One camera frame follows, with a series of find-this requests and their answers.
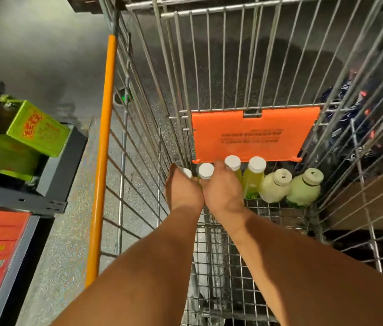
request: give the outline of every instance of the concrete floor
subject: concrete floor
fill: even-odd
[[[343,0],[338,16],[324,45],[323,53],[319,58],[317,71],[309,85],[304,103],[311,102],[317,92],[324,69],[329,64],[339,38],[345,28],[346,22],[356,0]],[[370,4],[365,0],[363,5]],[[289,58],[286,65],[286,76],[281,82],[281,91],[277,103],[285,103],[289,92],[291,80],[301,57],[301,50],[313,17],[316,3],[302,6],[297,28],[292,41]],[[292,93],[292,103],[297,103],[302,92],[304,82],[309,76],[310,69],[315,61],[317,51],[324,36],[325,29],[335,7],[335,0],[322,2],[314,29],[306,46],[303,56],[299,78]],[[272,103],[277,85],[278,73],[281,70],[283,57],[287,48],[287,40],[296,5],[283,8],[276,35],[272,63],[269,72],[264,102]],[[350,52],[355,37],[361,28],[368,7],[361,6],[358,16],[355,17],[347,38],[342,43],[337,58],[332,66],[329,77],[323,87],[331,85],[343,61]],[[243,56],[241,60],[240,87],[245,84],[247,73],[247,58],[250,40],[251,16],[246,13],[244,24],[244,41],[242,45]],[[273,18],[273,10],[265,9],[259,35],[257,62],[252,80],[251,104],[256,103],[259,86],[265,63],[265,52],[268,45],[268,36]],[[155,67],[165,93],[168,107],[173,114],[172,100],[167,84],[164,62],[154,18],[150,15],[139,16],[151,56],[155,60]],[[232,107],[235,90],[238,38],[240,14],[230,13],[227,16],[227,69],[226,69],[226,107]],[[191,40],[187,33],[188,19],[181,20],[183,48],[188,71],[188,91],[192,108],[197,107],[197,88],[194,76],[194,58]],[[221,65],[222,65],[222,16],[211,16],[211,73],[212,73],[212,103],[213,107],[221,106]],[[148,99],[154,108],[154,113],[162,129],[168,148],[173,148],[169,139],[166,120],[160,110],[159,98],[155,93],[152,77],[147,68],[145,56],[135,34],[135,27],[130,24],[134,49],[134,61],[141,74],[141,80],[147,91]],[[204,16],[194,21],[197,53],[199,60],[199,102],[201,108],[208,106],[208,69],[206,45],[206,21]],[[69,206],[64,215],[58,215],[54,223],[50,238],[48,239],[41,261],[36,270],[35,277],[29,289],[26,302],[18,321],[19,326],[48,325],[69,302],[82,290],[88,251],[88,230],[91,217],[91,204],[93,193],[93,175],[96,165],[96,152],[99,130],[99,116],[102,102],[102,88],[105,68],[105,52],[108,30],[102,16],[91,14],[75,14],[66,0],[0,0],[0,79],[6,83],[8,93],[19,98],[31,100],[44,111],[56,116],[60,120],[69,120],[80,128],[89,132],[89,142],[74,186],[69,198]],[[243,100],[243,89],[239,92]],[[118,148],[111,145],[110,153],[114,159],[120,157]],[[136,179],[132,169],[127,170],[130,178]],[[107,182],[113,189],[119,185],[118,173],[111,170]],[[145,188],[136,179],[136,186],[142,194]],[[136,199],[135,194],[127,189],[126,198],[137,211],[148,218],[147,208]],[[117,219],[117,201],[107,196],[105,216],[112,220]],[[150,228],[139,220],[133,220],[125,215],[125,223],[134,233],[143,236],[150,232]],[[114,227],[104,228],[102,249],[113,253],[116,244],[117,230]],[[124,238],[124,248],[130,246],[135,240]],[[102,267],[111,259],[103,258]]]

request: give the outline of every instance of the metal wire basket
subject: metal wire basket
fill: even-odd
[[[99,0],[112,35],[86,285],[101,255],[117,256],[166,217],[168,166],[195,170],[193,114],[221,110],[318,106],[302,160],[267,166],[321,169],[316,204],[246,205],[383,272],[383,0],[127,1],[120,13]],[[102,249],[105,223],[117,229],[114,252]],[[205,208],[193,261],[183,324],[277,323]]]

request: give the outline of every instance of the bottle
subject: bottle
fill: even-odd
[[[192,177],[193,177],[193,173],[192,173],[191,170],[189,170],[188,168],[183,168],[183,169],[182,169],[182,172],[183,172],[188,178],[192,178]]]
[[[203,163],[199,166],[199,170],[197,172],[199,174],[199,178],[209,180],[214,173],[214,166],[210,163]]]
[[[292,178],[291,173],[284,168],[268,174],[259,186],[260,197],[268,203],[281,201],[290,191]]]
[[[235,173],[235,176],[241,183],[241,160],[237,156],[227,156],[224,160],[224,163],[232,169]]]
[[[264,170],[267,163],[260,156],[250,159],[249,165],[243,174],[243,196],[245,199],[256,199],[258,197],[259,185],[264,179]]]
[[[292,207],[308,207],[319,196],[324,178],[323,173],[316,168],[308,168],[306,171],[294,177],[291,181],[291,189],[286,200]]]

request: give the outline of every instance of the forearm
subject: forearm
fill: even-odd
[[[282,325],[382,325],[383,275],[248,210],[221,218]]]
[[[199,214],[174,210],[120,255],[54,326],[179,325]]]

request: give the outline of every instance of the white bottle cap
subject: white bottle cap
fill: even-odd
[[[289,170],[280,168],[273,174],[273,181],[279,186],[287,186],[293,179],[292,174]]]
[[[324,179],[324,175],[321,170],[316,168],[308,168],[303,173],[303,181],[312,186],[317,186]]]
[[[237,156],[227,156],[224,163],[233,171],[236,171],[241,167],[241,160]]]
[[[187,169],[187,168],[183,168],[182,169],[182,172],[188,177],[188,178],[192,178],[193,177],[193,174],[191,173],[191,170]]]
[[[263,158],[260,156],[254,156],[250,158],[249,161],[249,169],[255,174],[262,173],[265,170],[265,167],[267,166],[267,163]]]
[[[214,173],[214,166],[210,163],[203,163],[199,166],[199,176],[204,180],[209,180]]]

